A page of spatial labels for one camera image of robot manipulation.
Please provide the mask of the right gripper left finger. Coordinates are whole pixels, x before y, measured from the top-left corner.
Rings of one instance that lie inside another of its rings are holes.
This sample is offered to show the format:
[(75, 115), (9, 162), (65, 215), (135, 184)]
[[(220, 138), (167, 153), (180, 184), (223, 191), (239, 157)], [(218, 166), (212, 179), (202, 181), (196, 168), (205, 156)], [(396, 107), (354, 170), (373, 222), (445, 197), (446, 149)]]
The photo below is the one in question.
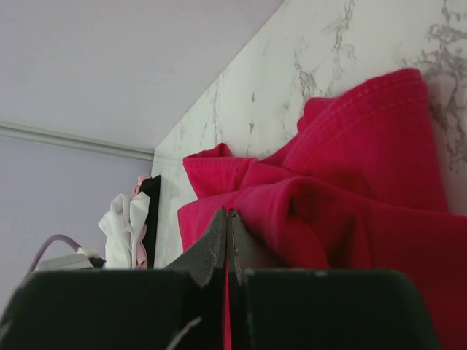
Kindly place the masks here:
[(1, 318), (3, 349), (222, 349), (227, 213), (162, 269), (29, 275)]

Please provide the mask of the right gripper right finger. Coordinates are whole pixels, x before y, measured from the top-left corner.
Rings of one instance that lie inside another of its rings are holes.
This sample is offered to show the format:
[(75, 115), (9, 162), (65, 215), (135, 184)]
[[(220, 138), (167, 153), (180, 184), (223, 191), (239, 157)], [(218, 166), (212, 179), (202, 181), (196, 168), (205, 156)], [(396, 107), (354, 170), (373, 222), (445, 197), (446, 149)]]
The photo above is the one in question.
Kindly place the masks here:
[(289, 268), (230, 210), (232, 349), (439, 349), (422, 298), (389, 270)]

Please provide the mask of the magenta t shirt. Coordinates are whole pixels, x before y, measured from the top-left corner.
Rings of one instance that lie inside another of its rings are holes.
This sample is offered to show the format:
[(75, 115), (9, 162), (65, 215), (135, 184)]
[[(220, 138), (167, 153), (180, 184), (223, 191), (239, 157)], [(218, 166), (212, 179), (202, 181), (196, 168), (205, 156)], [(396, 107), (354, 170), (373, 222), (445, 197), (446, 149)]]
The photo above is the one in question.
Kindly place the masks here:
[(297, 134), (263, 160), (219, 144), (183, 165), (197, 197), (178, 211), (184, 249), (235, 209), (294, 267), (404, 273), (441, 346), (466, 347), (466, 218), (449, 212), (417, 69), (309, 99)]

